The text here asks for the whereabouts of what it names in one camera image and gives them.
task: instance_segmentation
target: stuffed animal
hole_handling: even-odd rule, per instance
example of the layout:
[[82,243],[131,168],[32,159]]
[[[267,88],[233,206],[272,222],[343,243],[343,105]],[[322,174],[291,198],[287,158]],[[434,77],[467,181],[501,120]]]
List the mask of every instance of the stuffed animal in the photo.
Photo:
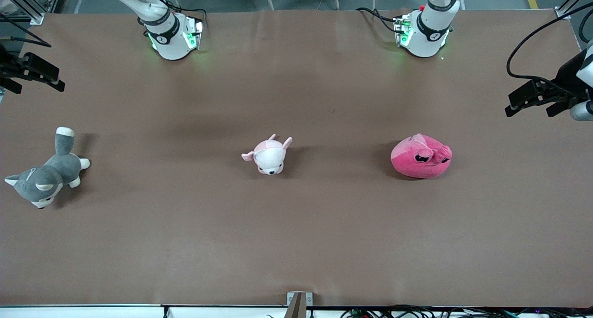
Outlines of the stuffed animal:
[[51,156],[43,166],[37,166],[15,176],[4,179],[23,198],[34,206],[43,209],[53,202],[53,198],[64,187],[78,187],[80,185],[81,170],[91,166],[91,161],[78,158],[72,151],[74,146],[74,131],[60,127],[56,130],[56,154]]
[[452,157],[447,145],[426,135],[415,134],[393,148],[391,164],[405,176],[426,179],[445,172]]
[[241,157],[246,162],[254,161],[261,174],[280,174],[284,169],[286,149],[292,143],[292,138],[287,138],[284,144],[274,140],[276,134],[259,143],[250,153],[243,153]]

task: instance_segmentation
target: pink plush toy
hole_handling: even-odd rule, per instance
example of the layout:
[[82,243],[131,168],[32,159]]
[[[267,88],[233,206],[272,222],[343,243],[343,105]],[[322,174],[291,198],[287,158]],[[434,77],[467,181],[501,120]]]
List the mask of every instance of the pink plush toy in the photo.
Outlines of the pink plush toy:
[[426,179],[445,172],[452,157],[447,145],[426,135],[415,134],[393,148],[391,163],[405,176]]
[[284,169],[286,149],[292,143],[292,138],[287,138],[284,144],[274,140],[276,134],[261,143],[250,153],[241,155],[246,162],[254,161],[261,174],[279,174]]

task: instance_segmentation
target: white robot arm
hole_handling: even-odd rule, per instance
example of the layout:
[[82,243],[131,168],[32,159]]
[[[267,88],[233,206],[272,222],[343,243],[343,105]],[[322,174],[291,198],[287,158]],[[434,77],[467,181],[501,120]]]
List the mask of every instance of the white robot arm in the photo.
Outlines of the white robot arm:
[[451,21],[459,8],[459,0],[428,0],[423,10],[395,20],[397,44],[415,56],[433,56],[445,45]]
[[167,60],[184,58],[199,47],[202,21],[172,11],[161,0],[118,0],[132,9],[148,30],[152,47]]
[[[586,49],[585,60],[576,76],[593,90],[593,41],[589,42]],[[576,121],[593,121],[593,103],[591,100],[580,102],[570,109],[570,116]]]

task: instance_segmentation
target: plush pig ear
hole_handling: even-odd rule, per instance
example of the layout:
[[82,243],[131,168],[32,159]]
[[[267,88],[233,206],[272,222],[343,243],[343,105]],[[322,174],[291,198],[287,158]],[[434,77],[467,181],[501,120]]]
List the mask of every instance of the plush pig ear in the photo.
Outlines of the plush pig ear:
[[292,143],[292,138],[287,138],[286,141],[284,141],[284,144],[282,145],[282,149],[288,149],[288,145],[290,145]]
[[35,184],[35,187],[37,187],[39,189],[39,191],[49,191],[50,189],[53,188],[53,185],[52,184],[47,184],[47,185]]
[[9,185],[14,186],[17,182],[19,182],[19,176],[14,175],[14,176],[6,177],[6,178],[4,178],[4,181],[6,181],[6,183]]
[[251,151],[250,153],[243,153],[243,154],[241,154],[241,157],[243,157],[243,160],[244,161],[250,162],[250,161],[253,160],[253,154],[254,154],[254,152]]

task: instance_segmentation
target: metal bracket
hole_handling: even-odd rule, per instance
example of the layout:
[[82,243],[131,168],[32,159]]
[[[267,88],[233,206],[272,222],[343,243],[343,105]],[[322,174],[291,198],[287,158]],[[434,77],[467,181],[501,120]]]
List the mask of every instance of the metal bracket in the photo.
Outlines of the metal bracket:
[[303,293],[305,295],[305,303],[307,306],[313,306],[313,293],[307,293],[304,291],[291,291],[290,293],[286,293],[286,305],[290,305],[292,298],[297,293]]
[[313,305],[313,293],[292,291],[286,295],[290,302],[284,318],[306,318],[307,306]]
[[[554,11],[556,12],[556,16],[560,17],[563,13],[560,12],[560,8],[558,6],[554,7]],[[564,17],[564,20],[570,20],[570,16]]]
[[37,20],[35,19],[31,19],[31,22],[29,23],[31,26],[40,26],[41,24],[43,24],[43,20],[45,19],[45,13],[41,14],[41,18],[38,18]]

